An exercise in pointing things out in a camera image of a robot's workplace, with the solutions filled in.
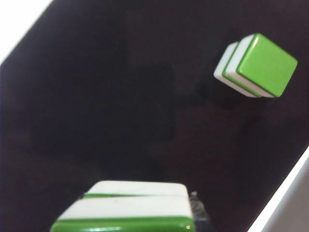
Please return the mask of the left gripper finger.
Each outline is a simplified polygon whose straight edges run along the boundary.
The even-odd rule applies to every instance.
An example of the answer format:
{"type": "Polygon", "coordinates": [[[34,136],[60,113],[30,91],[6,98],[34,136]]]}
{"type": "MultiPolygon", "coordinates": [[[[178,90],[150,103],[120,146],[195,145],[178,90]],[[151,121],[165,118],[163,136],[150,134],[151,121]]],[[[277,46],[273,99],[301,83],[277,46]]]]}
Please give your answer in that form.
{"type": "Polygon", "coordinates": [[[197,191],[190,193],[190,205],[197,232],[211,232],[210,218],[204,204],[199,200],[197,191]]]}

